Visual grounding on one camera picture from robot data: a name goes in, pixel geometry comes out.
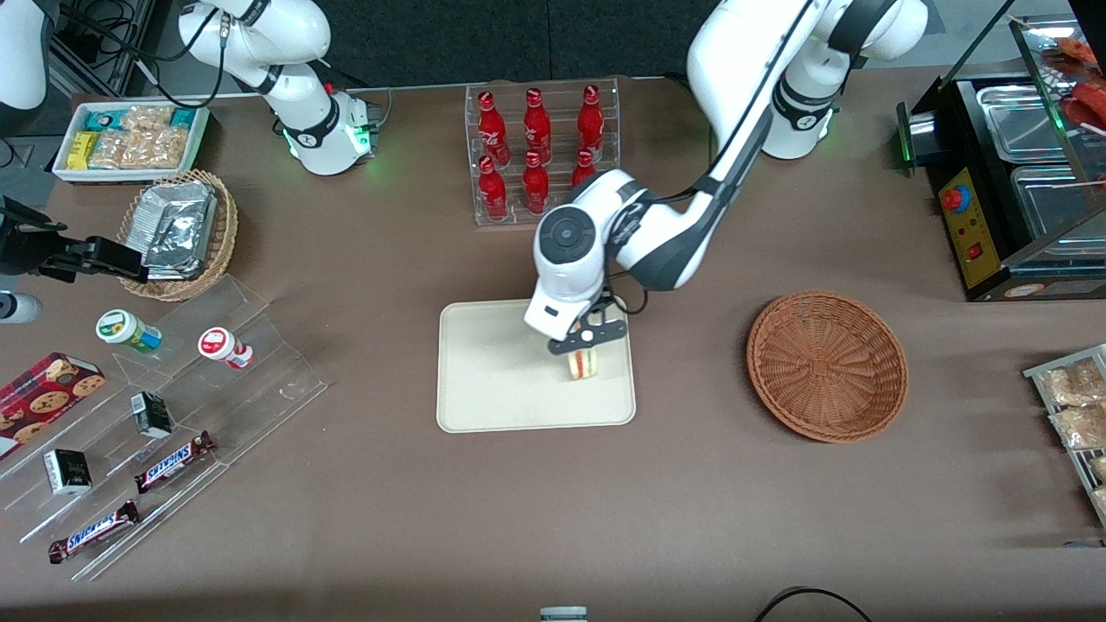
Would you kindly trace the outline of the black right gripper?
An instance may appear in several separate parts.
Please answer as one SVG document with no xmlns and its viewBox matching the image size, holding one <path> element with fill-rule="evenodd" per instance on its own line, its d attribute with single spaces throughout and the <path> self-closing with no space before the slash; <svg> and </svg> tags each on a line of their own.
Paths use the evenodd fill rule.
<svg viewBox="0 0 1106 622">
<path fill-rule="evenodd" d="M 67 239 L 64 243 L 60 232 L 66 229 L 66 224 L 52 221 L 45 212 L 3 197 L 3 276 L 36 273 L 66 283 L 75 283 L 79 273 L 147 279 L 147 267 L 139 251 L 103 237 Z M 52 261 L 52 256 L 63 251 L 66 251 L 63 261 Z"/>
</svg>

